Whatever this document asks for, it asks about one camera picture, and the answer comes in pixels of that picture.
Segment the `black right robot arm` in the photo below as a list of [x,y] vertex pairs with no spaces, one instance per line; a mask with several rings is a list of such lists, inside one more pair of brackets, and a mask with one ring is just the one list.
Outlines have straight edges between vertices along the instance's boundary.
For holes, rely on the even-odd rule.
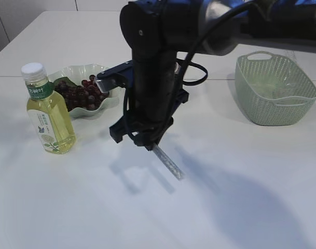
[[187,101],[183,77],[195,54],[224,56],[239,44],[316,53],[316,1],[133,1],[119,21],[132,59],[98,76],[125,89],[109,131],[148,150]]

